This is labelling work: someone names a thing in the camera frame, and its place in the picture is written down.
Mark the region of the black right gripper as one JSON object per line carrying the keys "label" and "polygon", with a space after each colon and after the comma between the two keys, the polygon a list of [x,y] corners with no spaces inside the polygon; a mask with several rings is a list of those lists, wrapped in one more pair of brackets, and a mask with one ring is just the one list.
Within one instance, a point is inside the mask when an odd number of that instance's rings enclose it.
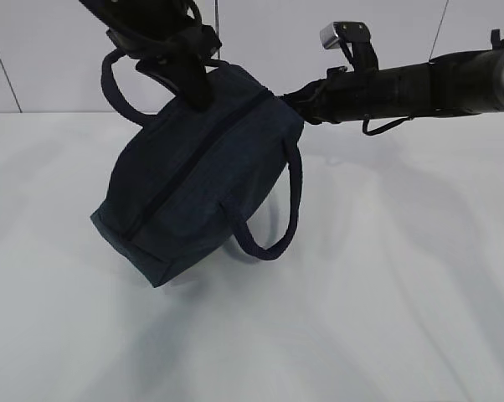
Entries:
{"label": "black right gripper", "polygon": [[[311,125],[339,124],[340,121],[335,117],[334,94],[337,92],[335,84],[337,79],[342,78],[347,72],[346,65],[327,69],[326,78],[321,81],[320,86],[318,81],[312,81],[295,92],[280,95],[279,99],[293,110],[300,110],[301,117]],[[312,100],[313,105],[306,106]]]}

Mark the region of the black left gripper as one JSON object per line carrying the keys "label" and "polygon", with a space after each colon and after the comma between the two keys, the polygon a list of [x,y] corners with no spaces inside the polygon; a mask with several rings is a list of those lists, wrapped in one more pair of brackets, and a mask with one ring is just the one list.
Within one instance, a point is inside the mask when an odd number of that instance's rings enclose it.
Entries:
{"label": "black left gripper", "polygon": [[116,46],[105,57],[105,72],[120,58],[140,60],[136,70],[163,85],[195,111],[206,111],[213,104],[213,89],[204,66],[219,67],[214,56],[222,47],[214,28],[205,24],[181,25],[161,38],[149,36],[123,23],[106,32]]}

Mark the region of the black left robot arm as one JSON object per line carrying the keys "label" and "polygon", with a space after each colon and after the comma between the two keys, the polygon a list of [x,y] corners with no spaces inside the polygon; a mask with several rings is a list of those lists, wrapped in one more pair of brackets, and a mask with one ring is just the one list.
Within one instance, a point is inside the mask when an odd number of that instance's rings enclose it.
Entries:
{"label": "black left robot arm", "polygon": [[207,66],[222,47],[215,29],[203,23],[194,1],[110,1],[81,3],[106,27],[118,57],[184,99],[194,110],[213,102]]}

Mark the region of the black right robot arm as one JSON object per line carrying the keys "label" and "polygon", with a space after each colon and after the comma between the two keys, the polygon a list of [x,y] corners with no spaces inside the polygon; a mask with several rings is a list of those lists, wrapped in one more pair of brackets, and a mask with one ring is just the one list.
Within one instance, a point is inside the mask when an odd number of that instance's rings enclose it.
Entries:
{"label": "black right robot arm", "polygon": [[334,22],[320,38],[324,49],[340,49],[349,65],[281,97],[312,125],[361,121],[363,133],[375,136],[415,118],[504,112],[504,38],[497,29],[490,49],[385,70],[365,23]]}

